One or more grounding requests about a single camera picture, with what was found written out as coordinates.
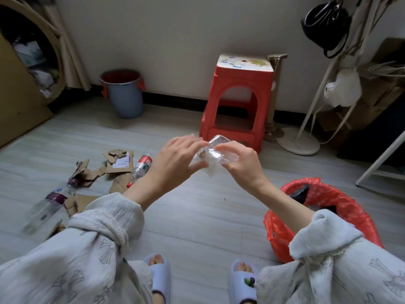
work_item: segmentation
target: cat scratching post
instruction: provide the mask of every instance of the cat scratching post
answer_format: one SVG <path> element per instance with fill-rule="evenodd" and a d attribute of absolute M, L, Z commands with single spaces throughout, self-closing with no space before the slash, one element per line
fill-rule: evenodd
<path fill-rule="evenodd" d="M 271 88 L 271 100 L 269 104 L 269 109 L 267 111 L 266 128 L 264 136 L 264 140 L 269 142 L 273 142 L 276 140 L 276 138 L 284 136 L 283 130 L 277 128 L 274 123 L 274 111 L 276 109 L 277 93 L 280 84 L 279 82 L 281 76 L 281 65 L 283 59 L 286 59 L 287 56 L 288 56 L 287 54 L 272 54 L 267 57 L 267 60 L 271 63 L 271 66 L 273 66 L 274 70 L 273 86 Z"/>

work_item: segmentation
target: black baseboard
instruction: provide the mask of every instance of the black baseboard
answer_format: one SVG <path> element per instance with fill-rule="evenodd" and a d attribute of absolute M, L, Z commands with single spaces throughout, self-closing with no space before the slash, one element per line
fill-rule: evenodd
<path fill-rule="evenodd" d="M 57 112 L 63 106 L 85 100 L 91 97 L 102 97 L 101 94 L 103 87 L 100 85 L 92 85 L 90 91 L 84 91 L 82 89 L 65 89 L 61 96 L 54 102 L 50 103 L 49 108 L 53 112 Z M 207 104 L 206 100 L 185 98 L 179 96 L 162 95 L 155 93 L 143 92 L 143 102 L 149 105 L 158 105 L 162 107 L 171 107 L 178 109 L 185 109 L 190 111 L 203 112 Z M 219 107 L 218 114 L 227 115 L 233 117 L 247 118 L 247 111 L 237 107 Z M 279 111 L 274 113 L 274 121 L 280 124 L 287 124 L 291 126 L 301 126 L 304 121 L 305 114 L 297 112 Z M 312 116 L 307 122 L 307 126 L 310 126 Z M 316 122 L 316 129 L 321 129 L 320 125 Z"/>

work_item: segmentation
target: gray bucket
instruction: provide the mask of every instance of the gray bucket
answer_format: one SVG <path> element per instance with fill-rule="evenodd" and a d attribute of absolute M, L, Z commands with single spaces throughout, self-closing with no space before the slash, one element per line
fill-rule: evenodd
<path fill-rule="evenodd" d="M 103 96 L 110 98 L 121 118 L 135 118 L 143 113 L 143 77 L 130 69 L 106 71 L 100 77 Z"/>

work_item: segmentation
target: plastic bag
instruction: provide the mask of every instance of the plastic bag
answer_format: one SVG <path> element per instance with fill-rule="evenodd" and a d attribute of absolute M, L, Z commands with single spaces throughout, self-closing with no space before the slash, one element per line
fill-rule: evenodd
<path fill-rule="evenodd" d="M 322 183 L 320 178 L 294 180 L 284 185 L 281 190 L 289 195 L 306 184 L 309 184 L 310 188 L 304 203 L 305 206 L 336 206 L 337 214 L 342 219 L 360 230 L 367 240 L 384 248 L 373 220 L 362 207 L 350 196 L 328 184 Z M 283 263 L 293 261 L 288 247 L 295 236 L 291 229 L 284 225 L 281 219 L 271 210 L 266 213 L 263 223 L 267 230 L 267 239 L 270 241 L 277 258 Z"/>
<path fill-rule="evenodd" d="M 218 144 L 228 143 L 230 139 L 224 137 L 223 135 L 216 135 L 210 141 L 208 147 L 201 148 L 198 153 L 195 154 L 191 164 L 205 161 L 208 163 L 208 168 L 204 171 L 208 176 L 212 177 L 215 174 L 216 169 L 223 163 L 236 162 L 239 156 L 232 152 L 219 152 L 214 149 Z"/>

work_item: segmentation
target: red plastic stool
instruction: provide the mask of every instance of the red plastic stool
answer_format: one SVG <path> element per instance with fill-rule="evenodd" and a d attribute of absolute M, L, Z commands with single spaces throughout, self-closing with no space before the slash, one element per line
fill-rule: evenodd
<path fill-rule="evenodd" d="M 221 54 L 212 79 L 208 103 L 202 115 L 200 137 L 209 141 L 221 134 L 231 140 L 248 144 L 260 153 L 272 83 L 273 68 L 265 58 Z M 221 95 L 232 87 L 250 89 L 252 91 L 250 102 L 221 99 Z M 252 130 L 215 126 L 219 106 L 245 108 L 248 119 L 254 122 Z"/>

